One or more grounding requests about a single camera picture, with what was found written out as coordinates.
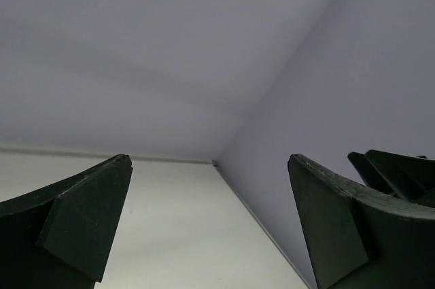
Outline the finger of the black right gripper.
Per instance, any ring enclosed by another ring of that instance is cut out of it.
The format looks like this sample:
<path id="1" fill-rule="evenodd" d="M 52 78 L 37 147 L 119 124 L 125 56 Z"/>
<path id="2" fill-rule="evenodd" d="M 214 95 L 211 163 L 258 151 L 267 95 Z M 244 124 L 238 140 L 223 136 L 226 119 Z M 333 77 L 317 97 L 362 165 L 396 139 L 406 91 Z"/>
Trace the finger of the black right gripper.
<path id="1" fill-rule="evenodd" d="M 434 161 L 379 150 L 347 155 L 366 186 L 411 203 L 434 205 Z"/>

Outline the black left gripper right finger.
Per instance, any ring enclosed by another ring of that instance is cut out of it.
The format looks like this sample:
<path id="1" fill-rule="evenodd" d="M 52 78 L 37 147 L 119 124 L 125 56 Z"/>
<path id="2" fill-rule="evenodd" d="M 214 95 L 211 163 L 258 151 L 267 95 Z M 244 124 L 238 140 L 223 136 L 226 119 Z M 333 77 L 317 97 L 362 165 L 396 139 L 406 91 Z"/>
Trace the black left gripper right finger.
<path id="1" fill-rule="evenodd" d="M 318 288 L 433 288 L 434 205 L 389 196 L 302 154 L 290 183 Z"/>

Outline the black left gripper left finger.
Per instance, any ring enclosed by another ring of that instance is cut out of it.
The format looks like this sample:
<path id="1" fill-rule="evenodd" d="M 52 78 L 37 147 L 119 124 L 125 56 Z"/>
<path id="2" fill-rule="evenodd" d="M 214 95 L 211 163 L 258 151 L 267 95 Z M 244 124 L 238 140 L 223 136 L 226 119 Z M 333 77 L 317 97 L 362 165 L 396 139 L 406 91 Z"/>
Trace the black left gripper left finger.
<path id="1" fill-rule="evenodd" d="M 2 288 L 94 288 L 103 279 L 133 173 L 115 155 L 1 202 Z"/>

